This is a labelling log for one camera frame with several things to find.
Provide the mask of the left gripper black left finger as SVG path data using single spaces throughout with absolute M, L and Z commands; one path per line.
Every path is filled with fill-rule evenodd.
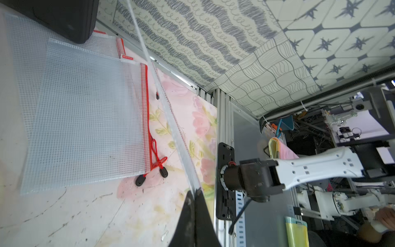
M 195 200 L 193 193 L 186 195 L 180 218 L 168 247 L 195 246 Z

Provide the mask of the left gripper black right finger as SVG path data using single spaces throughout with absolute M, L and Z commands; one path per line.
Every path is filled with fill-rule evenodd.
M 220 247 L 221 244 L 215 233 L 213 223 L 201 189 L 194 194 L 195 210 L 195 246 L 196 247 Z

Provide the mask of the clear mesh document bag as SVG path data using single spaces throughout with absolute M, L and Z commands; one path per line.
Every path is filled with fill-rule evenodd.
M 149 173 L 149 121 L 146 64 L 49 44 L 21 194 Z
M 159 94 L 159 100 L 160 100 L 160 102 L 161 102 L 161 104 L 163 106 L 164 114 L 167 117 L 167 121 L 168 121 L 168 125 L 170 127 L 170 130 L 171 130 L 172 138 L 173 138 L 173 140 L 175 142 L 178 154 L 179 154 L 180 159 L 181 159 L 181 161 L 183 163 L 184 171 L 185 171 L 186 177 L 188 179 L 188 183 L 189 183 L 189 187 L 190 187 L 191 193 L 192 193 L 193 196 L 195 196 L 196 192 L 199 189 L 201 189 L 201 184 L 200 184 L 197 172 L 195 170 L 194 163 L 193 163 L 192 158 L 191 158 L 191 156 L 189 154 L 189 151 L 188 151 L 188 148 L 187 148 L 187 145 L 186 145 L 186 142 L 185 142 L 185 138 L 182 135 L 182 131 L 181 131 L 181 129 L 180 129 L 178 123 L 177 123 L 177 119 L 175 118 L 175 116 L 173 114 L 171 103 L 169 102 L 168 97 L 166 95 L 166 92 L 165 92 L 165 90 L 164 90 L 164 88 L 163 88 L 163 86 L 162 86 L 162 84 L 161 84 L 161 82 L 159 80 L 158 74 L 156 73 L 155 64 L 152 62 L 152 60 L 150 58 L 150 55 L 149 55 L 149 52 L 148 52 L 148 49 L 146 48 L 143 36 L 141 34 L 141 30 L 140 30 L 140 28 L 138 26 L 136 17 L 135 17 L 134 12 L 133 12 L 133 8 L 132 8 L 132 5 L 131 5 L 131 2 L 130 1 L 126 1 L 126 5 L 127 5 L 127 9 L 129 11 L 129 13 L 131 15 L 131 18 L 133 20 L 133 24 L 135 26 L 135 30 L 136 30 L 137 36 L 138 36 L 139 41 L 140 41 L 141 46 L 142 46 L 142 51 L 143 51 L 144 56 L 145 56 L 145 58 L 147 60 L 148 69 L 149 69 L 149 71 L 152 74 L 152 77 L 153 77 L 153 80 L 154 80 L 157 92 Z
M 28 137 L 33 131 L 49 44 L 117 59 L 125 55 L 122 38 L 100 31 L 94 31 L 83 44 L 73 44 L 29 18 L 10 13 L 4 13 L 4 18 Z

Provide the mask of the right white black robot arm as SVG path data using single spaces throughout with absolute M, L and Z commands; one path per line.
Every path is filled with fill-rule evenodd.
M 297 185 L 337 177 L 391 181 L 395 166 L 384 164 L 375 146 L 342 146 L 291 160 L 256 158 L 226 165 L 219 181 L 225 190 L 243 191 L 251 200 L 264 203 Z

